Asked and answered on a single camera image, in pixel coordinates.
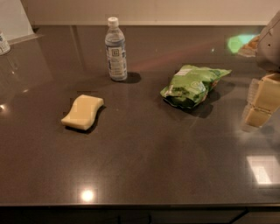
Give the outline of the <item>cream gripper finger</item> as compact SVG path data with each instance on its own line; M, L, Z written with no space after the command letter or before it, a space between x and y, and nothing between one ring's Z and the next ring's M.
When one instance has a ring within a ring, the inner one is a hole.
M243 125L261 128L280 108L280 73L267 73L249 85L247 105L243 111Z

